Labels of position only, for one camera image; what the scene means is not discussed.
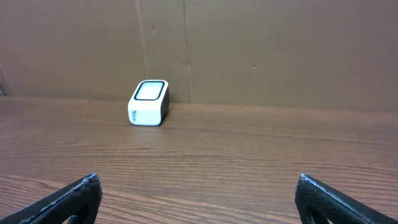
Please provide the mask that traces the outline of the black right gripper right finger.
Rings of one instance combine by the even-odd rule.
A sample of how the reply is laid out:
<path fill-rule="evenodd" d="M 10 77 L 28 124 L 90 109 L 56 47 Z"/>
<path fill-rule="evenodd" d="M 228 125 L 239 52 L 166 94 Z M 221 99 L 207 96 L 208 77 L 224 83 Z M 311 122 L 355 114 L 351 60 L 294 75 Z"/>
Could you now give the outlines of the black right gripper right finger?
<path fill-rule="evenodd" d="M 397 220 L 307 174 L 301 174 L 298 179 L 295 204 L 302 223 L 397 224 Z"/>

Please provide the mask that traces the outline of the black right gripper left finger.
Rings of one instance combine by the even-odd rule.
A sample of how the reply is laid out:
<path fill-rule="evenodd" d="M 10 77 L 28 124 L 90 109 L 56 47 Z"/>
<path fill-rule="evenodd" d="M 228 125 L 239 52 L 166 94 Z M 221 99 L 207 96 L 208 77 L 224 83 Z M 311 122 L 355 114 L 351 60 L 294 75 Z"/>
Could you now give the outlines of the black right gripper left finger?
<path fill-rule="evenodd" d="M 97 174 L 88 174 L 53 194 L 1 219 L 1 224 L 94 224 L 103 193 Z"/>

